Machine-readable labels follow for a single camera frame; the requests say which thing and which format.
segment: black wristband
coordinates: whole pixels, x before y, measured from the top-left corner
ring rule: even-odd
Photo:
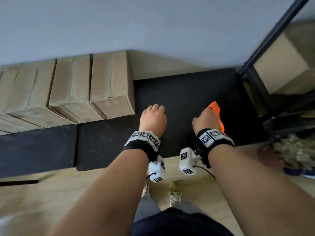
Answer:
[[[155,152],[152,148],[152,146],[145,142],[145,141],[142,141],[142,140],[134,140],[134,141],[131,141],[129,142],[123,149],[122,151],[124,150],[129,150],[129,149],[141,149],[142,151],[144,151],[148,158],[149,158],[149,162],[154,162],[156,161],[157,159],[157,152]]]
[[[209,132],[207,132],[207,131],[209,131],[209,130],[215,130],[215,133],[216,133],[217,135],[215,135],[214,137],[211,136],[211,135],[209,134]],[[206,134],[205,134],[206,138],[208,139],[208,141],[211,141],[212,144],[209,144],[208,146],[206,146],[206,145],[205,145],[205,142],[203,142],[204,139],[202,139],[203,141],[200,139],[201,136],[202,136],[204,133],[206,133]],[[195,146],[197,147],[197,150],[199,151],[199,155],[201,156],[201,161],[202,161],[202,163],[203,163],[204,165],[206,165],[207,168],[211,168],[210,163],[209,163],[209,159],[208,159],[208,155],[209,155],[210,151],[211,151],[214,147],[216,147],[216,146],[218,146],[218,145],[221,145],[221,144],[226,144],[226,145],[230,145],[230,146],[235,147],[233,141],[232,141],[226,134],[224,134],[224,133],[221,132],[221,131],[218,131],[218,130],[216,130],[216,129],[211,129],[211,128],[205,128],[205,129],[202,129],[202,130],[200,130],[200,131],[198,132],[197,138],[196,138],[196,140],[195,140]]]

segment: black mat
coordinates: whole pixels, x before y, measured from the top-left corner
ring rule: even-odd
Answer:
[[[77,125],[0,136],[0,178],[74,166]]]
[[[262,142],[267,134],[234,69],[220,69],[134,81],[136,116],[84,123],[78,126],[77,170],[107,167],[130,135],[138,130],[142,111],[164,105],[168,119],[160,155],[177,156],[192,147],[192,119],[212,101],[221,107],[221,119],[237,146]]]

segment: yellow shoe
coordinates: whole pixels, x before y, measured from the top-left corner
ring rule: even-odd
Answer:
[[[150,195],[150,192],[149,192],[149,188],[150,188],[150,185],[148,185],[147,183],[144,185],[144,188],[143,188],[143,191],[142,191],[142,196],[145,196],[145,195]]]
[[[169,184],[168,194],[170,197],[170,207],[181,202],[181,190],[176,182],[173,181]]]

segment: brown cardboard box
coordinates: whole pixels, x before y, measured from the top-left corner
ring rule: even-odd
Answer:
[[[103,120],[89,102],[90,55],[57,60],[49,107],[73,123]]]
[[[55,60],[21,64],[5,112],[43,128],[71,122],[48,107]]]
[[[269,93],[303,94],[315,87],[315,22],[288,26],[254,64]]]
[[[135,114],[134,85],[126,51],[94,54],[90,102],[107,119]]]
[[[5,113],[21,65],[0,67],[0,135],[41,128]]]

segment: leg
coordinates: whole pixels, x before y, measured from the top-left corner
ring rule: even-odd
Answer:
[[[169,185],[168,194],[170,196],[170,207],[180,209],[188,214],[201,213],[207,215],[205,212],[203,212],[192,203],[181,201],[181,190],[175,182],[172,182]]]
[[[141,219],[148,218],[152,215],[161,212],[157,203],[150,197],[149,186],[145,186],[141,200],[139,202],[134,222],[137,222]]]

